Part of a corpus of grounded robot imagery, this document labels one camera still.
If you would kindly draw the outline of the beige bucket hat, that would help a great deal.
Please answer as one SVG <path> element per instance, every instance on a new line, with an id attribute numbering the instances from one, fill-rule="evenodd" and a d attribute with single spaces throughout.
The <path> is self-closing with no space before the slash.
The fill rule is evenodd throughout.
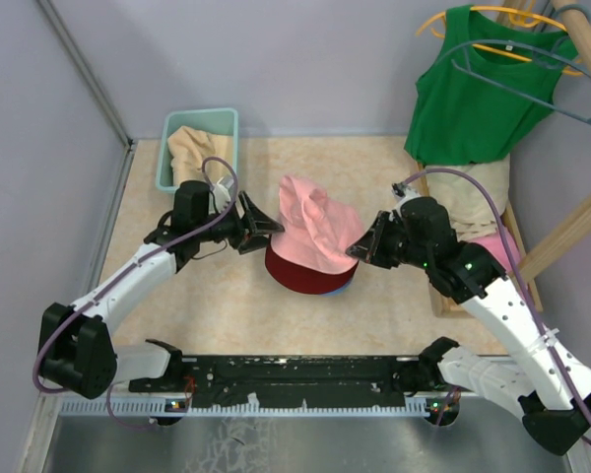
<path id="1" fill-rule="evenodd" d="M 210 182 L 216 183 L 230 174 L 222 164 L 215 161 L 208 162 L 205 169 L 202 169 L 207 158 L 221 158 L 234 169 L 232 136 L 181 126 L 167 138 L 166 144 L 171 154 L 170 167 L 174 186 L 179 186 L 186 180 L 204 181 L 204 174 Z"/>

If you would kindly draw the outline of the blue bucket hat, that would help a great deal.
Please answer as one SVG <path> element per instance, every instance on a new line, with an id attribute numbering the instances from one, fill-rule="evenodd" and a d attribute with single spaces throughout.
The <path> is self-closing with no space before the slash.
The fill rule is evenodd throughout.
<path id="1" fill-rule="evenodd" d="M 342 294 L 344 291 L 346 291 L 350 287 L 352 282 L 353 282 L 353 278 L 349 279 L 343 286 L 341 286 L 335 290 L 325 292 L 325 293 L 321 294 L 320 296 L 330 297 L 330 296 Z"/>

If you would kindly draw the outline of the pink bucket hat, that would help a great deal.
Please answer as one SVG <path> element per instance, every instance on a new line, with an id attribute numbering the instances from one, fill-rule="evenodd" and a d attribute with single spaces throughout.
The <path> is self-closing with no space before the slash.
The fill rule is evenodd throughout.
<path id="1" fill-rule="evenodd" d="M 282 177 L 279 222 L 284 230 L 271 237 L 271 247 L 281 258 L 330 275 L 346 273 L 357 264 L 346 250 L 364 234 L 359 214 L 312 180 Z"/>

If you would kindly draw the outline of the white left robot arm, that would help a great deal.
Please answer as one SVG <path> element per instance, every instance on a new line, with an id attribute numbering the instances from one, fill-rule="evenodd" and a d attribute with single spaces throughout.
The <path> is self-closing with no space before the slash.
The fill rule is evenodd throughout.
<path id="1" fill-rule="evenodd" d="M 205 242 L 226 242 L 240 254 L 266 247 L 283 226 L 262 212 L 235 183 L 183 182 L 170 211 L 136 253 L 112 276 L 68 305 L 54 303 L 42 316 L 33 380 L 55 383 L 96 399 L 116 383 L 151 379 L 172 391 L 185 379 L 181 353 L 157 340 L 115 347 L 112 335 L 159 284 L 192 261 Z"/>

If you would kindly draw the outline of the dark red bucket hat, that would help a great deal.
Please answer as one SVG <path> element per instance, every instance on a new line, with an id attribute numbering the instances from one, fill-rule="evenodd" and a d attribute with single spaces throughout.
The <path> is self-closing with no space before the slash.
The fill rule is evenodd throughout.
<path id="1" fill-rule="evenodd" d="M 359 265 L 339 274 L 324 273 L 291 262 L 273 248 L 270 240 L 265 251 L 264 264 L 270 276 L 285 288 L 305 295 L 330 295 L 341 292 L 353 280 Z"/>

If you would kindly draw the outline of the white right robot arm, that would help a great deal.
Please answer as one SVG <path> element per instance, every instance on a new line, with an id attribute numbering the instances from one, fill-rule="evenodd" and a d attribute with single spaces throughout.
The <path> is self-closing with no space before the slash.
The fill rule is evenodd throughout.
<path id="1" fill-rule="evenodd" d="M 427 348 L 422 382 L 434 390 L 470 389 L 518 418 L 548 452 L 567 453 L 591 430 L 591 369 L 540 321 L 486 248 L 458 239 L 442 205 L 405 184 L 394 191 L 396 207 L 380 212 L 369 228 L 320 190 L 283 199 L 278 219 L 244 202 L 240 251 L 263 250 L 272 277 L 307 295 L 345 289 L 360 264 L 422 269 L 515 362 L 514 369 L 502 368 L 440 338 Z"/>

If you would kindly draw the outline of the light teal plastic bin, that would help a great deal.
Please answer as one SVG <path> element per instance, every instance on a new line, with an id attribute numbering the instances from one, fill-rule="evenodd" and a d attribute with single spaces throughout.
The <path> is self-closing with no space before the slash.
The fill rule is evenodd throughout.
<path id="1" fill-rule="evenodd" d="M 172 182 L 170 167 L 171 154 L 166 144 L 167 138 L 181 126 L 209 133 L 233 137 L 233 163 L 237 171 L 238 161 L 238 112 L 231 107 L 207 108 L 174 111 L 164 121 L 164 129 L 158 157 L 156 186 L 165 193 L 174 193 L 178 186 Z"/>

